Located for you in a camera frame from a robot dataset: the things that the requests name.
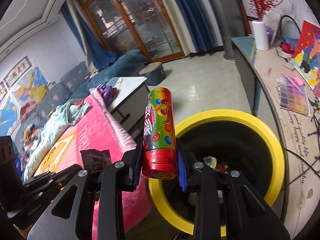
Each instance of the metal screw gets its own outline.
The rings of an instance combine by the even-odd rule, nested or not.
[[[197,169],[201,169],[201,168],[203,168],[203,166],[204,166],[204,164],[201,163],[201,162],[196,162],[196,163],[195,163],[195,167],[196,167]]]
[[[235,178],[240,176],[240,172],[239,171],[231,171],[230,174],[231,174],[232,177],[235,177]]]
[[[124,166],[124,162],[122,162],[122,161],[119,161],[119,162],[115,163],[115,167],[116,168],[122,168],[123,166]]]
[[[78,172],[79,177],[87,176],[88,172],[86,170],[81,170]]]

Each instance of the pink blanket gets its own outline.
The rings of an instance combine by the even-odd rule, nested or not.
[[[106,110],[103,98],[95,90],[85,101],[92,109],[76,124],[69,127],[42,160],[35,175],[45,171],[59,172],[74,163],[83,166],[80,150],[110,151],[112,162],[122,158],[124,152],[135,148],[135,142]],[[147,178],[141,175],[139,186],[133,193],[123,192],[124,229],[127,232],[150,212],[152,201],[147,190]],[[92,239],[97,239],[99,202],[95,203]]]

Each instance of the coffee table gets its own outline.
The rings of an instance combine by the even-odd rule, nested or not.
[[[115,77],[106,85],[118,89],[116,98],[107,107],[112,116],[135,139],[143,132],[147,95],[146,77]]]

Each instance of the framed picture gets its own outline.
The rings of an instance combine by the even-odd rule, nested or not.
[[[48,84],[49,82],[43,76],[40,68],[32,67],[10,88],[10,92],[20,106],[24,106],[30,101],[39,103],[48,91]]]
[[[4,85],[4,82],[1,81],[0,82],[0,102],[2,101],[2,99],[4,98],[5,94],[7,93],[7,89]]]
[[[20,62],[15,65],[12,70],[5,76],[4,82],[8,88],[17,82],[17,80],[31,67],[28,57],[25,56]]]

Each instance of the painting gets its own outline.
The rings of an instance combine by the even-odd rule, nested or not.
[[[34,67],[11,88],[11,92],[20,106],[31,101],[39,103],[48,92],[48,84],[49,82],[43,76],[40,68]]]
[[[291,63],[307,81],[318,98],[320,98],[319,57],[320,28],[303,21],[300,39]]]
[[[11,135],[19,123],[19,108],[7,94],[0,103],[0,136]]]
[[[31,67],[28,57],[25,56],[20,62],[13,67],[12,70],[5,76],[4,82],[8,88],[12,87],[20,77]]]
[[[4,82],[1,81],[0,82],[0,102],[2,101],[2,99],[4,98],[5,94],[7,93],[7,89],[4,85]]]

